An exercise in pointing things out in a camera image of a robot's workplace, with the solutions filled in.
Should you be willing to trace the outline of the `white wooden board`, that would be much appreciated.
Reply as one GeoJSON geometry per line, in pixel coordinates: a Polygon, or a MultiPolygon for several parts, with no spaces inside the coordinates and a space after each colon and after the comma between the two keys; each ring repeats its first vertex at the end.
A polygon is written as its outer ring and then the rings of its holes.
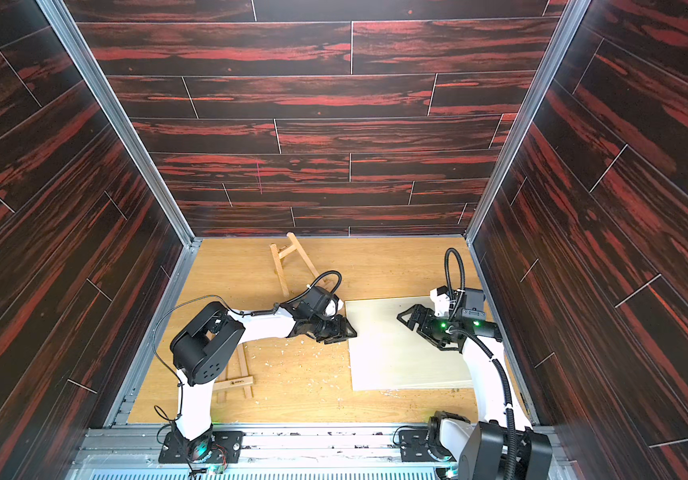
{"type": "Polygon", "coordinates": [[[369,390],[429,390],[473,387],[463,361],[419,364],[352,363],[352,388],[369,390]]]}
{"type": "Polygon", "coordinates": [[[439,351],[397,320],[400,312],[415,304],[430,307],[432,302],[427,296],[347,302],[346,318],[357,332],[348,340],[350,365],[464,362],[459,353],[439,351]]]}

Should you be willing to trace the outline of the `small wooden easel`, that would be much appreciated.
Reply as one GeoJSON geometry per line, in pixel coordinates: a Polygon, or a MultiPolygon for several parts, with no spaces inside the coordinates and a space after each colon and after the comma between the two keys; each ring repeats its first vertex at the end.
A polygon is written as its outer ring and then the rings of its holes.
{"type": "Polygon", "coordinates": [[[320,271],[316,268],[299,238],[293,232],[288,232],[286,238],[285,244],[271,243],[269,251],[281,291],[285,297],[288,297],[290,289],[286,275],[287,266],[298,267],[303,264],[312,275],[312,279],[316,278],[320,271]]]}
{"type": "Polygon", "coordinates": [[[216,402],[225,403],[229,392],[242,391],[246,399],[253,398],[254,378],[250,375],[244,345],[239,345],[214,384],[216,402]]]}

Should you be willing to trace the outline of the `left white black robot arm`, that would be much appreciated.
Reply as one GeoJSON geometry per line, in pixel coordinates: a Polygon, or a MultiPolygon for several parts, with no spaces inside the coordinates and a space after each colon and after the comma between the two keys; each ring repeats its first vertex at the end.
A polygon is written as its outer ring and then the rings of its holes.
{"type": "Polygon", "coordinates": [[[189,442],[208,436],[213,385],[240,345],[296,336],[324,344],[355,338],[356,330],[341,314],[343,307],[336,294],[319,286],[268,310],[237,311],[218,300],[208,303],[170,344],[182,382],[177,431],[189,442]]]}

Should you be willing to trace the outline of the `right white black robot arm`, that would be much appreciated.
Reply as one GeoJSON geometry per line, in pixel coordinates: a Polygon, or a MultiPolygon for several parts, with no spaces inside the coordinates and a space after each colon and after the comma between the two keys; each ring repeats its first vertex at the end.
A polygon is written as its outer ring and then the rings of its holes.
{"type": "Polygon", "coordinates": [[[448,286],[430,292],[431,307],[415,304],[397,320],[442,352],[461,355],[476,398],[479,418],[470,420],[436,411],[428,420],[423,445],[400,434],[404,453],[424,451],[453,467],[439,468],[439,479],[546,479],[553,459],[547,435],[533,430],[516,399],[514,381],[505,368],[499,326],[486,319],[485,294],[448,286]]]}

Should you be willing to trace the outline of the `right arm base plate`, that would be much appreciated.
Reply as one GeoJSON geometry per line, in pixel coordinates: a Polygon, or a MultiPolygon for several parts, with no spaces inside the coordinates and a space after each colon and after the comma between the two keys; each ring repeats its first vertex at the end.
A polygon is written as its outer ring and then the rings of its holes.
{"type": "Polygon", "coordinates": [[[400,426],[392,437],[403,463],[450,462],[453,456],[439,444],[432,443],[428,428],[400,426]]]}

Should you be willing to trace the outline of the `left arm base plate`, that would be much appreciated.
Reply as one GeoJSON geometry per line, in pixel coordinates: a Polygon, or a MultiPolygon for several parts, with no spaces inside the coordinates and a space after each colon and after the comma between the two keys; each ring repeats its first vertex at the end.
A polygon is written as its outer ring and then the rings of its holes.
{"type": "Polygon", "coordinates": [[[234,464],[241,454],[242,431],[216,430],[195,440],[185,439],[178,430],[169,431],[163,441],[160,464],[234,464]]]}

